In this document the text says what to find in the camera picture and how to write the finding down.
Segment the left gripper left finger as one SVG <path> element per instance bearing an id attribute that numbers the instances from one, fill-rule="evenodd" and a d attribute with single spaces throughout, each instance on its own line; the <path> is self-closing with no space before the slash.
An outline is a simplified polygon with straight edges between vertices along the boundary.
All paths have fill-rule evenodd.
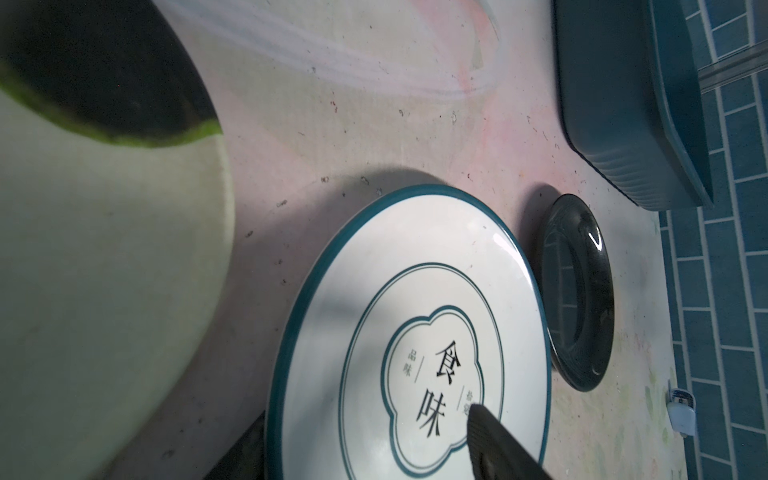
<path id="1" fill-rule="evenodd" d="M 205 480 L 264 480 L 264 430 L 265 413 L 262 413 L 205 476 Z"/>

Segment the white plate flower outline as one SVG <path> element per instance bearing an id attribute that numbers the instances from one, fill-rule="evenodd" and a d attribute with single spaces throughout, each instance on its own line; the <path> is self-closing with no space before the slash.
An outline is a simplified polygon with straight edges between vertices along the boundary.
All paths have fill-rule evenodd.
<path id="1" fill-rule="evenodd" d="M 537 462 L 550 343 L 517 239 L 476 197 L 423 184 L 375 200 L 308 274 L 266 408 L 271 479 L 467 479 L 482 405 Z"/>

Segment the black plate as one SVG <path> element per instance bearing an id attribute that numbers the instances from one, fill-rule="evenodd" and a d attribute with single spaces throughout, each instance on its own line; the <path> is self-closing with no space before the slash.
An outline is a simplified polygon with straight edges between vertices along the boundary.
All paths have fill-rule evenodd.
<path id="1" fill-rule="evenodd" d="M 535 273 L 561 377 L 580 392 L 603 380 L 612 353 L 614 287 L 603 232 L 587 204 L 564 194 L 547 211 Z"/>

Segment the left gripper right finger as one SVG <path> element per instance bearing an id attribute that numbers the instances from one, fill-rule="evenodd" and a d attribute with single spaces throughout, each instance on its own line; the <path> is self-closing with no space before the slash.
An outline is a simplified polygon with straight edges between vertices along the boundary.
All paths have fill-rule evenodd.
<path id="1" fill-rule="evenodd" d="M 481 404 L 470 406 L 467 445 L 475 479 L 552 479 L 501 422 Z"/>

